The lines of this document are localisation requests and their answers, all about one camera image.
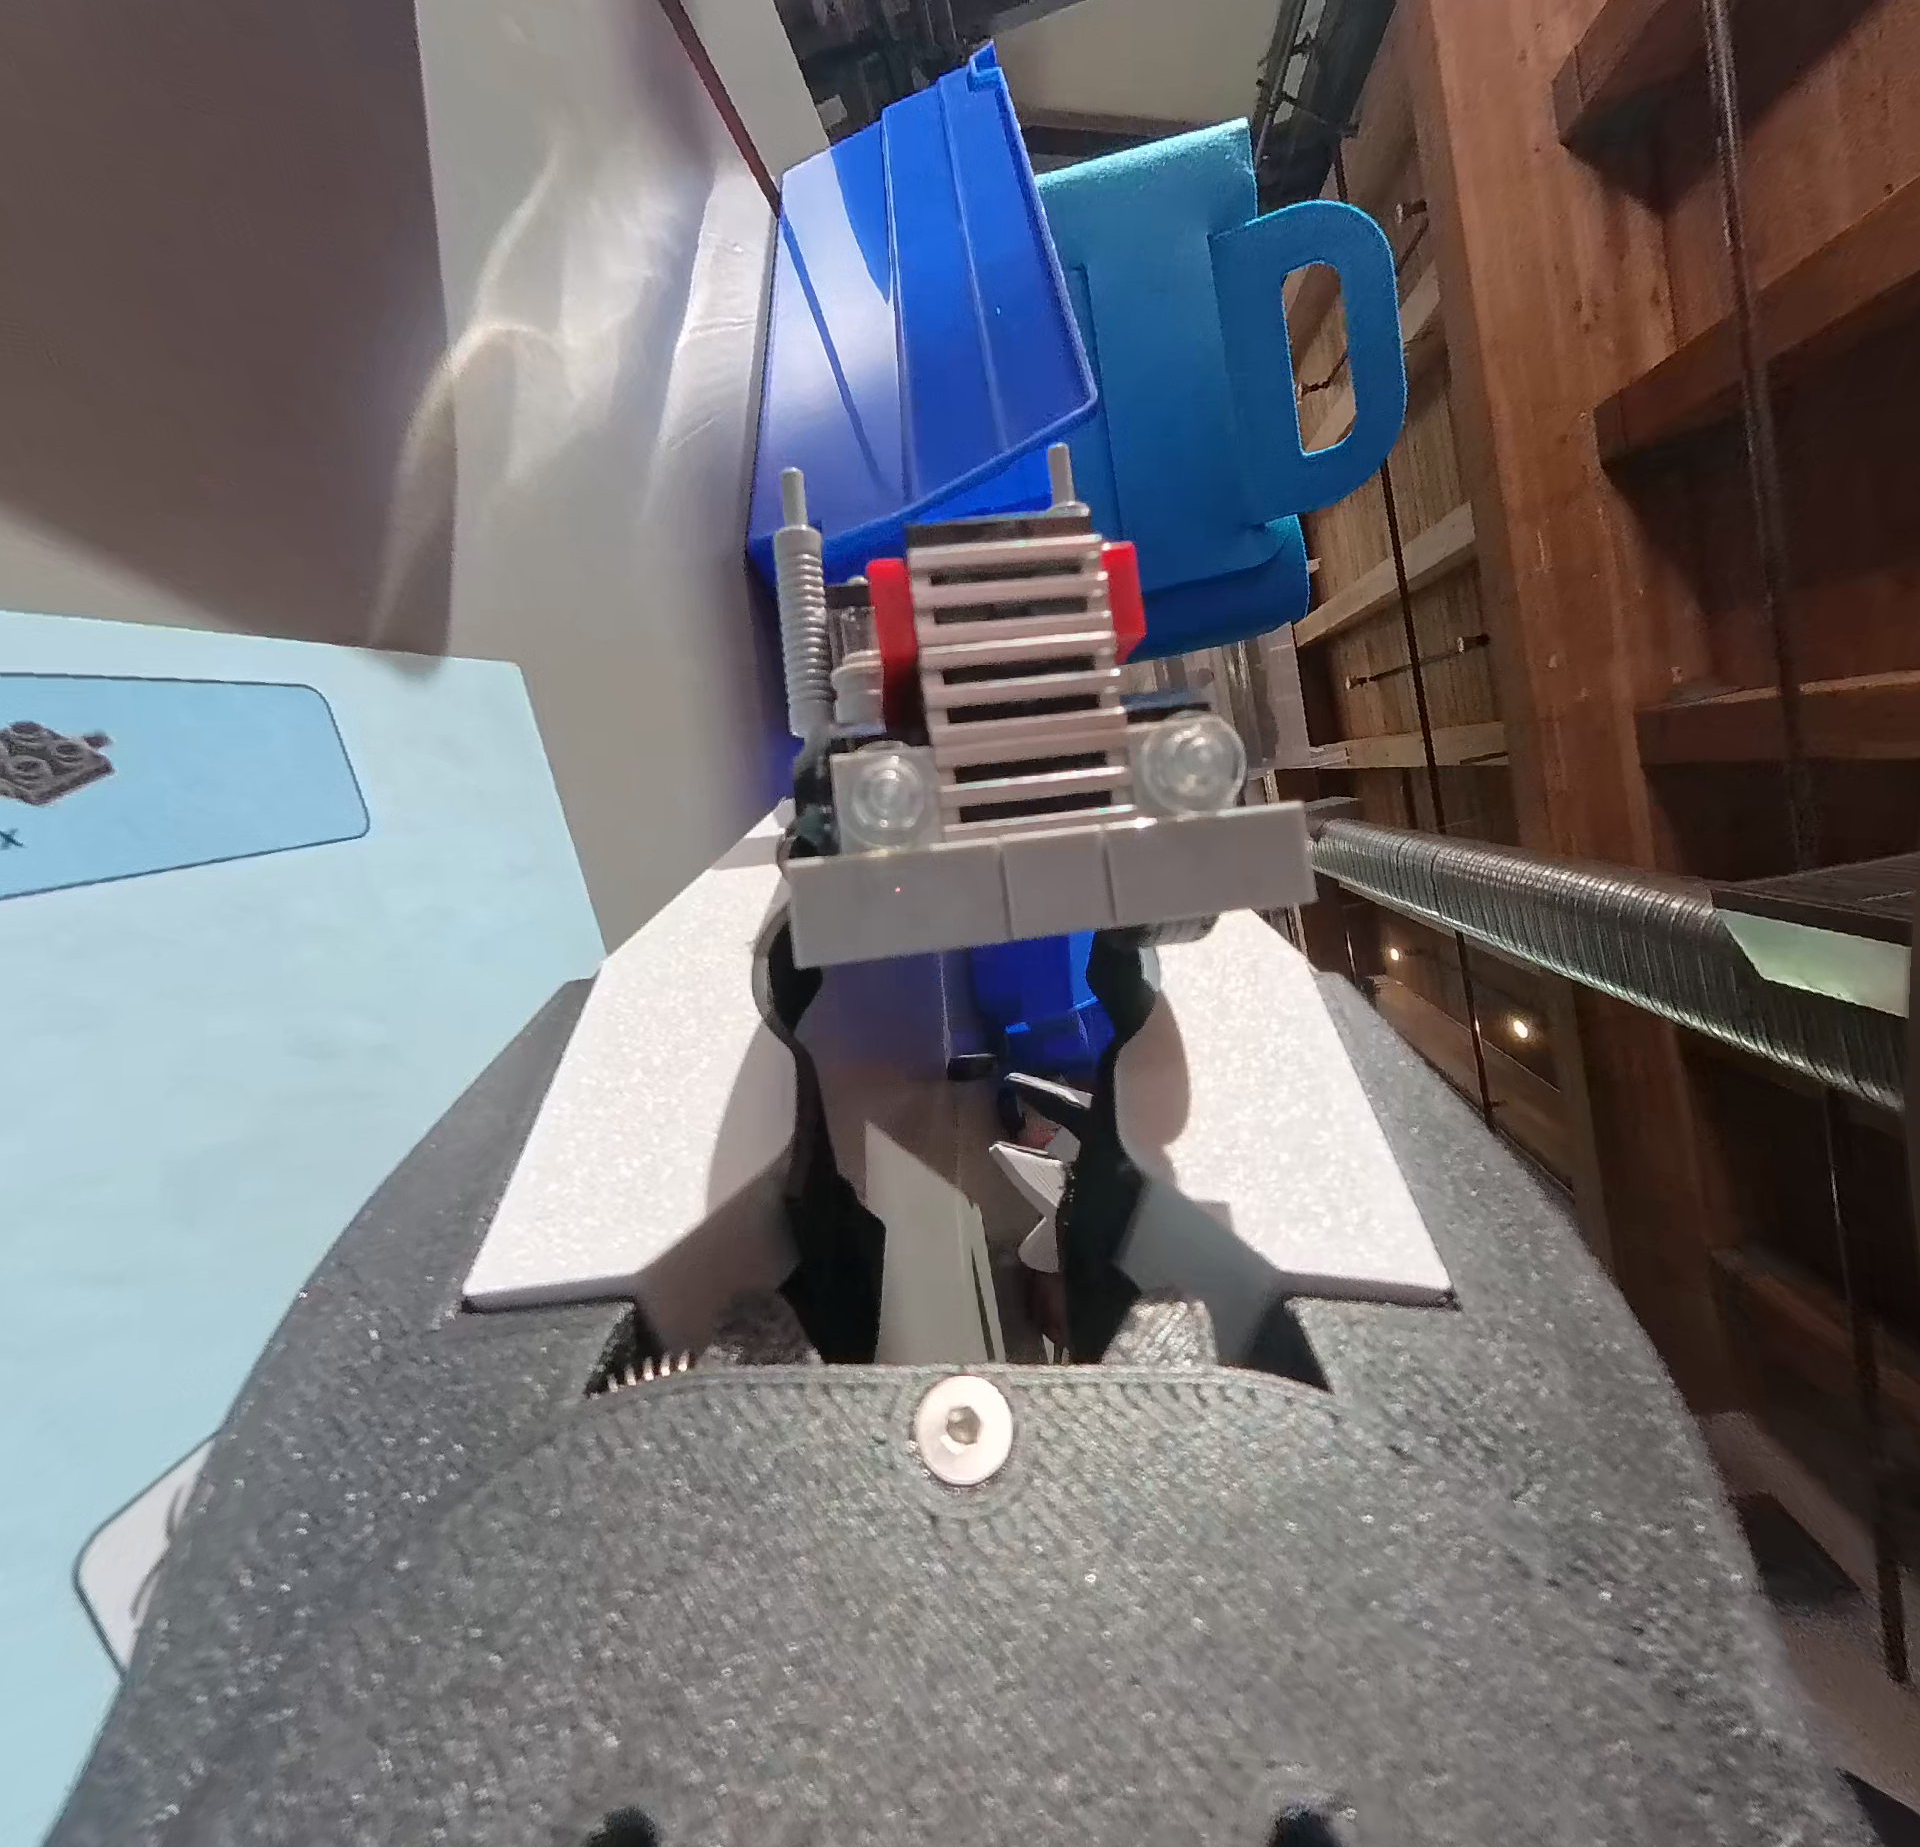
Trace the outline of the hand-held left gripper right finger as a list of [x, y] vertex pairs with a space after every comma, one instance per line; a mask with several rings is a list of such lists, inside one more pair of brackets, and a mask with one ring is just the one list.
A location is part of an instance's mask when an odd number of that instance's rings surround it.
[[1221, 1360], [1307, 1360], [1295, 1302], [1439, 1312], [1453, 1282], [1306, 958], [1253, 914], [1091, 946], [1091, 1358], [1142, 1300]]

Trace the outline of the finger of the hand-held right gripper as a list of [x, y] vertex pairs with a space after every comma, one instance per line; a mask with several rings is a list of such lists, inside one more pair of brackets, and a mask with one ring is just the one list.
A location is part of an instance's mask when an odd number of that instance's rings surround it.
[[1057, 1214], [1069, 1178], [1069, 1164], [1050, 1152], [1008, 1140], [995, 1140], [990, 1148], [990, 1158], [1004, 1180], [1034, 1212], [1034, 1224], [1017, 1246], [1020, 1262], [1034, 1274], [1059, 1274]]

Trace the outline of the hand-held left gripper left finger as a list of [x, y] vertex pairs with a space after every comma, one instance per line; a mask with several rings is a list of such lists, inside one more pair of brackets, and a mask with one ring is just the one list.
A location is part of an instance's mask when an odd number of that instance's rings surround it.
[[624, 1302], [699, 1358], [839, 1208], [809, 1070], [768, 980], [792, 808], [760, 818], [589, 982], [461, 1286], [476, 1314]]

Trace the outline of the toy brick truck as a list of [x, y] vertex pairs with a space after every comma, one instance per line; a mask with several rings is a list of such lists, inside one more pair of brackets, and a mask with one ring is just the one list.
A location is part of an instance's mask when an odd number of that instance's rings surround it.
[[787, 728], [779, 846], [799, 970], [1120, 934], [1202, 938], [1318, 896], [1301, 804], [1244, 804], [1234, 724], [1132, 694], [1135, 550], [1094, 528], [1069, 450], [1021, 516], [911, 524], [828, 586], [799, 468], [774, 530]]

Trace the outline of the blue plastic bin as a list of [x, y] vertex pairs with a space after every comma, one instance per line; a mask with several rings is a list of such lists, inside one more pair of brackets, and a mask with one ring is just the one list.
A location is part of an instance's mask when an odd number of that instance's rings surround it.
[[1028, 516], [1095, 380], [995, 48], [779, 180], [746, 552], [775, 584], [781, 472], [829, 582], [910, 524]]
[[1091, 932], [966, 952], [971, 1010], [1001, 1072], [1081, 1086], [1114, 1042], [1089, 986]]

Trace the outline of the clear plastic storage box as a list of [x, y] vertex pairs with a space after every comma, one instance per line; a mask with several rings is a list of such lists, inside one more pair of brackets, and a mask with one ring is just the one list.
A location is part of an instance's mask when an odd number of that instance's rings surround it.
[[1310, 802], [1316, 770], [1292, 626], [1185, 660], [1244, 750], [1239, 804]]

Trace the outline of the light blue instruction booklet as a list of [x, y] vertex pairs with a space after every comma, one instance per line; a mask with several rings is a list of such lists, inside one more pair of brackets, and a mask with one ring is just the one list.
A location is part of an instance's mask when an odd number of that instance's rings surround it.
[[118, 1676], [76, 1560], [210, 1436], [297, 1286], [603, 952], [520, 670], [3, 614], [1, 1839]]

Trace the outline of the teal felt bag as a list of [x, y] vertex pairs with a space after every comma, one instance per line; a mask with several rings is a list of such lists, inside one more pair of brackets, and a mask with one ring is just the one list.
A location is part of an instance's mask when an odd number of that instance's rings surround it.
[[[1349, 204], [1258, 206], [1244, 118], [1038, 178], [1098, 406], [1068, 440], [1094, 530], [1134, 550], [1166, 660], [1272, 634], [1310, 602], [1300, 518], [1395, 446], [1407, 380], [1394, 256]], [[1353, 418], [1307, 448], [1283, 282], [1335, 276]]]

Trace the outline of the wooden shelf unit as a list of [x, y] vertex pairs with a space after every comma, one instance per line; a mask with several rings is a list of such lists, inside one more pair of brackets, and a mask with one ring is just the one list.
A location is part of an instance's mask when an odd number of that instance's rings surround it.
[[[1916, 852], [1916, 0], [1394, 0], [1321, 190], [1424, 304], [1307, 524], [1331, 788], [1706, 886]], [[1899, 1116], [1337, 904], [1696, 1408], [1916, 1460]]]

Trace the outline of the flexible metal duct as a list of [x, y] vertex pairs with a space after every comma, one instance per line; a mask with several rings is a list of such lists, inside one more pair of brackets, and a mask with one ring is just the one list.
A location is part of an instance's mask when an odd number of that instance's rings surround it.
[[1352, 818], [1310, 840], [1314, 870], [1364, 900], [1823, 1090], [1906, 1110], [1907, 1022], [1763, 976], [1701, 882]]

